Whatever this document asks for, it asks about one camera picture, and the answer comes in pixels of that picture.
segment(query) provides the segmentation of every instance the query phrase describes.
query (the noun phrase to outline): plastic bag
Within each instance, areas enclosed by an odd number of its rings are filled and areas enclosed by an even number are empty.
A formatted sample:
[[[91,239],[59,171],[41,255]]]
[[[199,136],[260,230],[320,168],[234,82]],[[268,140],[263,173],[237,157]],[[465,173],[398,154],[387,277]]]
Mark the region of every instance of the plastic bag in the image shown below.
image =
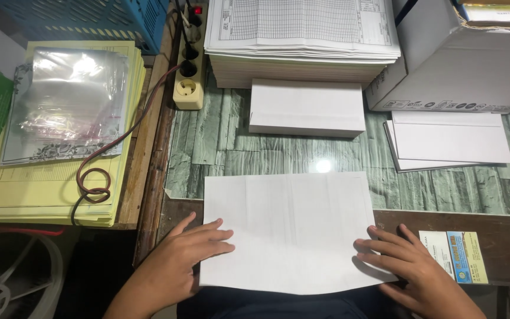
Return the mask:
[[[35,140],[101,145],[125,122],[128,58],[103,50],[37,47],[16,122]]]

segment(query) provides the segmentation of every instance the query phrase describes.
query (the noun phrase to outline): hand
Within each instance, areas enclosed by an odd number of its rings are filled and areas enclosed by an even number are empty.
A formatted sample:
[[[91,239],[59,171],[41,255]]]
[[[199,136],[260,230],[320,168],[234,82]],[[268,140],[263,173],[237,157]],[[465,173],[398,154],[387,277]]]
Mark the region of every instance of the hand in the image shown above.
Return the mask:
[[[218,230],[222,219],[184,232],[194,220],[182,220],[143,261],[109,305],[104,318],[150,318],[162,308],[192,297],[198,278],[192,266],[214,255],[229,253],[234,245],[223,242],[233,230]]]
[[[405,289],[384,283],[379,289],[425,319],[485,319],[464,290],[432,258],[422,242],[404,224],[408,241],[375,226],[368,231],[382,241],[358,239],[361,247],[384,255],[358,253],[359,260],[408,280]]]

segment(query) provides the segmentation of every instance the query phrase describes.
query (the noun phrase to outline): blue plastic basket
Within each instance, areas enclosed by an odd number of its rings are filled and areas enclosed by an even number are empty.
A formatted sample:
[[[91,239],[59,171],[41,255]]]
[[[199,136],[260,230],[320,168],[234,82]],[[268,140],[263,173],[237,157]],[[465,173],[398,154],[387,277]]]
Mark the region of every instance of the blue plastic basket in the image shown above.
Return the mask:
[[[0,0],[29,40],[134,40],[158,54],[169,0]]]

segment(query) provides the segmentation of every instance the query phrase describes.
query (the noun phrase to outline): green patterned surface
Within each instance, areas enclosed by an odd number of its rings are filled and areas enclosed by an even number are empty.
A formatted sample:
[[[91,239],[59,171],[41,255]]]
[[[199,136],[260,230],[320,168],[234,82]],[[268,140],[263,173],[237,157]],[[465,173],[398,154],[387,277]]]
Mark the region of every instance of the green patterned surface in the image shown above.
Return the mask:
[[[383,122],[366,112],[367,131],[349,139],[250,134],[251,91],[218,89],[210,74],[200,111],[177,111],[166,190],[203,198],[205,176],[304,173],[329,160],[334,171],[366,171],[373,208],[510,214],[510,164],[397,174]],[[503,116],[510,147],[510,114]]]

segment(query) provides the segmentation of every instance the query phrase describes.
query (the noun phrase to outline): power outlet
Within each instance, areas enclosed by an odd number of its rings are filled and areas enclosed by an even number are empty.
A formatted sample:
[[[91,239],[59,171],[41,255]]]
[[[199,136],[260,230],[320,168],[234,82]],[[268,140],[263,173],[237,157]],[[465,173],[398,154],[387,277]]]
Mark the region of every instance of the power outlet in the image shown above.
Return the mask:
[[[192,4],[194,8],[201,8],[200,14],[196,14],[202,20],[197,30],[196,27],[192,26],[191,29],[187,30],[189,40],[195,41],[191,43],[192,47],[198,50],[198,57],[191,60],[192,63],[198,69],[196,74],[191,77],[184,77],[179,71],[176,71],[174,77],[174,92],[172,98],[176,107],[181,110],[199,110],[202,108],[204,103],[204,83],[206,76],[206,55],[204,54],[204,37],[206,36],[206,24],[208,17],[208,4]],[[184,16],[188,18],[188,9],[184,9]],[[184,59],[185,41],[182,33],[180,34],[180,54],[179,64]]]

